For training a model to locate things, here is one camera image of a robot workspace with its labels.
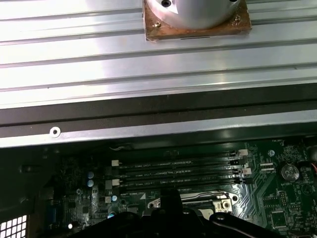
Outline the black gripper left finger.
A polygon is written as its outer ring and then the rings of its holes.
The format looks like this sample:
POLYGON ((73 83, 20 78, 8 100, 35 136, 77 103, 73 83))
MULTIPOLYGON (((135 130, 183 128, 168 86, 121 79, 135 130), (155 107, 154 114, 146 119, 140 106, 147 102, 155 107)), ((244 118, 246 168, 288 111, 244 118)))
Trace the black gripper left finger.
POLYGON ((171 190, 160 192, 160 208, 140 217, 132 212, 119 213, 72 235, 73 238, 170 238, 171 190))

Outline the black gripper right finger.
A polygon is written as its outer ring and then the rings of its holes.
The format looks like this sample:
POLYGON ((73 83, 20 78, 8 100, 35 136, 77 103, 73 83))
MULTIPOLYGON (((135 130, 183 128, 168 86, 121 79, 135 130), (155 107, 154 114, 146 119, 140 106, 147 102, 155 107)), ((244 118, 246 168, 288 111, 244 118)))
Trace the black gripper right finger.
POLYGON ((179 238, 280 238, 281 235, 228 213, 200 218, 184 209, 178 190, 171 190, 171 228, 179 238))

